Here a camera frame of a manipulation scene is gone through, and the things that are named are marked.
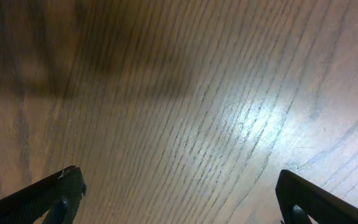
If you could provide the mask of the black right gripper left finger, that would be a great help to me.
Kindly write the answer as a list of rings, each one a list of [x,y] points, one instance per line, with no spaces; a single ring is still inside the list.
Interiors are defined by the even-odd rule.
[[[0,199],[0,223],[73,223],[85,193],[80,168],[69,166]]]

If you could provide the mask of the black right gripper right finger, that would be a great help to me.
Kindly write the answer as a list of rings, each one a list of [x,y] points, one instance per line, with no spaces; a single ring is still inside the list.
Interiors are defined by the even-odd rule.
[[[358,223],[358,208],[289,170],[275,187],[282,223]]]

